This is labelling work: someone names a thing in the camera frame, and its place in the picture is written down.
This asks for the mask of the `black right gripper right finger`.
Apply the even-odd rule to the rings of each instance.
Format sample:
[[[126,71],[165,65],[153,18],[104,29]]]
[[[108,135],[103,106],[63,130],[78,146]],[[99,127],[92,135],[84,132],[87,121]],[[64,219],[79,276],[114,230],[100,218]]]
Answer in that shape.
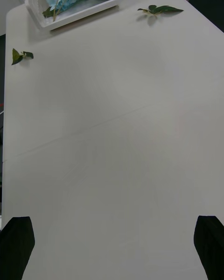
[[[199,216],[194,246],[209,280],[224,279],[224,226],[216,216]]]

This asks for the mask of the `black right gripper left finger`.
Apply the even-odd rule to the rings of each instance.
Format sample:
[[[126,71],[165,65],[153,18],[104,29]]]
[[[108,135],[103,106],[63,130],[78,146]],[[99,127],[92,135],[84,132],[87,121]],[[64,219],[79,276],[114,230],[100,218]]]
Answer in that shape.
[[[30,217],[13,217],[0,231],[0,278],[21,280],[35,246]]]

